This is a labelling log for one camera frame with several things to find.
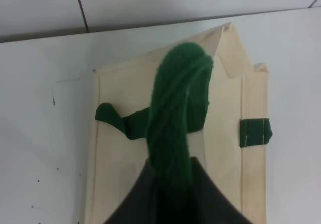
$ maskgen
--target green fabric tab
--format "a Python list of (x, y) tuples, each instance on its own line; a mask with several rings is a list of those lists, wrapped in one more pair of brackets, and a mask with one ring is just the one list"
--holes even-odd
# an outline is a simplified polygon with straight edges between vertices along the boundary
[(240, 122), (240, 147), (266, 145), (272, 137), (270, 119), (244, 119)]
[(145, 137), (148, 118), (149, 107), (122, 118), (110, 103), (102, 103), (95, 116), (96, 120), (109, 123), (122, 131), (130, 140)]
[[(200, 96), (208, 95), (208, 87), (204, 86), (204, 89), (204, 94), (200, 94)], [(188, 133), (196, 132), (203, 128), (207, 112), (207, 106), (207, 97), (204, 97), (204, 99), (202, 100), (197, 98), (189, 98), (186, 115)], [(139, 138), (146, 137), (146, 127), (148, 118), (149, 107), (141, 111), (137, 111), (126, 117), (121, 117), (119, 113), (115, 110), (113, 105), (110, 103), (102, 103), (96, 110), (95, 116), (96, 120), (106, 122), (122, 131), (130, 140), (136, 140)]]

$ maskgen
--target green ribbon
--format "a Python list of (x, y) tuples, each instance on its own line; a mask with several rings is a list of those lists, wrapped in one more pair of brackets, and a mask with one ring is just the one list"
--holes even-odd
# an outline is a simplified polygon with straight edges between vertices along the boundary
[(240, 147), (266, 145), (273, 133), (270, 119), (243, 119), (240, 121)]
[(95, 119), (113, 125), (130, 140), (136, 140), (145, 137), (149, 107), (122, 118), (110, 103), (102, 103), (96, 110)]

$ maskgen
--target green yarn braid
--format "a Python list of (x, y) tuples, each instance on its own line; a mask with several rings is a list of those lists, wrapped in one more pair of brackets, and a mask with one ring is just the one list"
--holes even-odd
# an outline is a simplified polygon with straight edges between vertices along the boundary
[(149, 158), (166, 200), (176, 208), (184, 207), (192, 185), (186, 135), (189, 123), (204, 124), (212, 68), (201, 47), (183, 43), (165, 56), (155, 79), (146, 129)]

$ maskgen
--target green strap loop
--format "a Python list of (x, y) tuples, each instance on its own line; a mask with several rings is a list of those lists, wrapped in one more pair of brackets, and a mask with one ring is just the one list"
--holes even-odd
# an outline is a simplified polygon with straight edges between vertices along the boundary
[(183, 207), (192, 186), (187, 132), (204, 125), (213, 61), (194, 43), (174, 47), (156, 75), (146, 129), (150, 162), (166, 199)]
[(126, 134), (130, 140), (136, 140), (145, 137), (149, 107), (122, 118), (113, 105), (102, 103), (96, 110), (95, 119), (113, 125)]
[(240, 147), (266, 145), (273, 133), (270, 119), (243, 119), (240, 121)]

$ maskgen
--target canvas bag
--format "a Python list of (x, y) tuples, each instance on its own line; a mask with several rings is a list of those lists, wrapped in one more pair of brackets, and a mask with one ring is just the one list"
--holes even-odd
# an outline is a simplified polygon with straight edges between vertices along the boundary
[[(267, 117), (265, 65), (254, 68), (232, 24), (181, 42), (195, 42), (214, 59), (203, 130), (189, 133), (196, 156), (226, 198), (253, 223), (265, 223), (265, 145), (240, 148), (241, 119)], [(112, 103), (121, 116), (149, 107), (157, 68), (173, 46), (95, 71), (94, 109)], [(93, 121), (89, 151), (86, 224), (103, 223), (134, 185), (148, 158), (146, 139), (129, 140), (115, 127)]]

